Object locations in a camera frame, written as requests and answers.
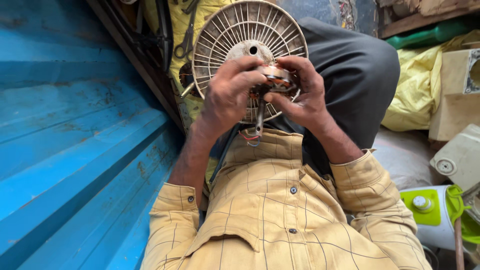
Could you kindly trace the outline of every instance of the red wire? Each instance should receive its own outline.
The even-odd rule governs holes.
[[[239,130],[239,134],[242,135],[245,138],[245,140],[253,140],[253,139],[256,139],[256,138],[260,137],[260,136],[255,136],[255,137],[252,137],[252,138],[247,138],[247,137],[245,137],[245,135],[240,133],[240,130]]]

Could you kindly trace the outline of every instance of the man's left hand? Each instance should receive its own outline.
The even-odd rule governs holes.
[[[247,71],[263,64],[255,56],[227,60],[210,80],[202,114],[195,121],[201,133],[214,140],[232,128],[246,113],[252,86],[266,82],[258,71]]]

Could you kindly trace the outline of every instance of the dark gray trousers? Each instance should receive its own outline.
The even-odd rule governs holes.
[[[317,19],[303,18],[298,24],[309,59],[324,78],[327,110],[358,147],[371,148],[400,76],[397,52],[382,40]],[[322,145],[308,129],[284,115],[264,126],[303,134],[303,163],[320,175],[331,174]]]

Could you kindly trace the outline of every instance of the shirt cuff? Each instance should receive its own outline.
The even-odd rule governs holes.
[[[395,183],[372,153],[345,164],[330,164],[337,195],[351,211],[375,211],[394,205],[400,199]]]
[[[158,192],[153,211],[198,211],[195,188],[164,183]]]

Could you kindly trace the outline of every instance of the fan guard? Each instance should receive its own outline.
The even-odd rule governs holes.
[[[193,77],[203,99],[219,66],[228,59],[245,55],[257,56],[265,64],[273,65],[275,58],[308,57],[308,51],[298,24],[278,6],[262,0],[227,5],[205,23],[193,48]],[[247,113],[240,123],[255,123],[257,110],[258,100],[249,98]],[[279,109],[267,103],[265,121],[280,114]]]

